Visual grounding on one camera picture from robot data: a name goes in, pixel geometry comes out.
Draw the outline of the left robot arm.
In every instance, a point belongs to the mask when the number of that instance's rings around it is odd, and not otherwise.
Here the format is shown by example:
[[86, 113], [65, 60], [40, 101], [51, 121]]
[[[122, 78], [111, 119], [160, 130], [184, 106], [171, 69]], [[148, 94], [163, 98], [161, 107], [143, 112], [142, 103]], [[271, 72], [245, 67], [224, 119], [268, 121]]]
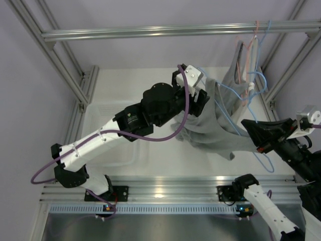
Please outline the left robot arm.
[[171, 84], [154, 84], [139, 103], [126, 107], [98, 130], [72, 144], [53, 145], [55, 179], [65, 188], [81, 186], [101, 200], [109, 200], [113, 196], [111, 180], [90, 168], [90, 161], [120, 144], [148, 138], [154, 127], [162, 127], [179, 114], [198, 117], [208, 102], [208, 94], [197, 86], [203, 72], [192, 65], [180, 68], [184, 72], [173, 72]]

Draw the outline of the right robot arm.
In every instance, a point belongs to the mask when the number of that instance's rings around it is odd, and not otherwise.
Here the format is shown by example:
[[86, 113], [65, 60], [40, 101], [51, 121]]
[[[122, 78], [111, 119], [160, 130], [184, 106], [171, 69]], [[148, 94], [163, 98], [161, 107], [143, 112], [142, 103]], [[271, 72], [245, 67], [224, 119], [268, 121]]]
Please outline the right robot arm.
[[273, 151], [305, 181], [297, 186], [305, 227], [288, 218], [252, 174], [232, 182], [234, 195], [254, 207], [275, 240], [320, 240], [320, 151], [310, 151], [310, 145], [293, 137], [298, 121], [291, 118], [276, 122], [244, 119], [241, 124], [259, 153]]

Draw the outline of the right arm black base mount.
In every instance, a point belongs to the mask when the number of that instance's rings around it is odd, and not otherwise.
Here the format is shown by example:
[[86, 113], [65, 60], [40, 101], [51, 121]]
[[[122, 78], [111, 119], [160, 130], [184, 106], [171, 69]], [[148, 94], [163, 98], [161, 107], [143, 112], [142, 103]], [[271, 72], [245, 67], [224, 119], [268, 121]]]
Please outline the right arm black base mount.
[[238, 191], [235, 190], [232, 185], [217, 186], [217, 194], [219, 201], [222, 202], [237, 202], [243, 200]]

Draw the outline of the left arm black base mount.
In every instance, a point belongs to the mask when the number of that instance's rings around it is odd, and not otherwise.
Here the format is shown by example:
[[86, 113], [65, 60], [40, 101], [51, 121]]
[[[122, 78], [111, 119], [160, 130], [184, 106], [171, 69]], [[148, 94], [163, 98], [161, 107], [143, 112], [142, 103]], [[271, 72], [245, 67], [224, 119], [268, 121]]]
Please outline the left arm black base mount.
[[[128, 201], [128, 192], [129, 192], [129, 187], [128, 186], [113, 186], [113, 192], [108, 191], [105, 192], [99, 197], [101, 199], [104, 199], [108, 202], [127, 202]], [[88, 191], [85, 192], [84, 196], [84, 201], [86, 202], [94, 202], [94, 201], [99, 201], [98, 198], [95, 196], [91, 195]]]

